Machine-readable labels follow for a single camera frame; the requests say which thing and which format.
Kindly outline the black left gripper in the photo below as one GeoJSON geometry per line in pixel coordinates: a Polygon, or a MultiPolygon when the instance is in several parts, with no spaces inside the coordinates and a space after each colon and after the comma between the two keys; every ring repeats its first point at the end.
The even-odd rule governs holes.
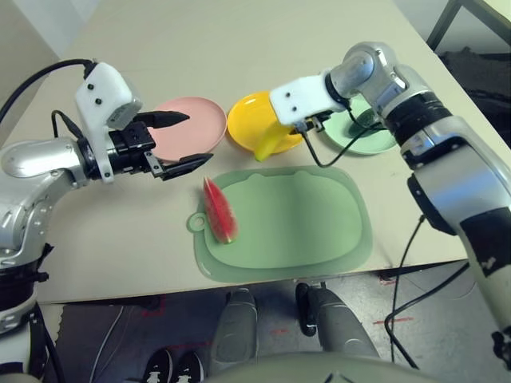
{"type": "Polygon", "coordinates": [[[175,111],[145,113],[130,111],[127,118],[124,128],[109,133],[109,138],[113,142],[109,161],[115,175],[128,172],[131,174],[151,172],[155,178],[166,181],[194,172],[212,158],[211,153],[197,153],[180,158],[176,163],[165,165],[162,168],[162,165],[151,153],[156,144],[149,133],[149,127],[167,128],[189,120],[190,116],[175,111]]]}

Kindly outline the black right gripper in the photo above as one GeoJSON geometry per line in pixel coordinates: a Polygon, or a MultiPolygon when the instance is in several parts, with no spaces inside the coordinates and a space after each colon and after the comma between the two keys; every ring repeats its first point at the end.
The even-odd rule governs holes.
{"type": "Polygon", "coordinates": [[[309,116],[305,120],[294,124],[293,133],[302,134],[310,130],[322,132],[324,130],[324,122],[331,118],[332,111],[321,112],[314,116],[309,116]]]}

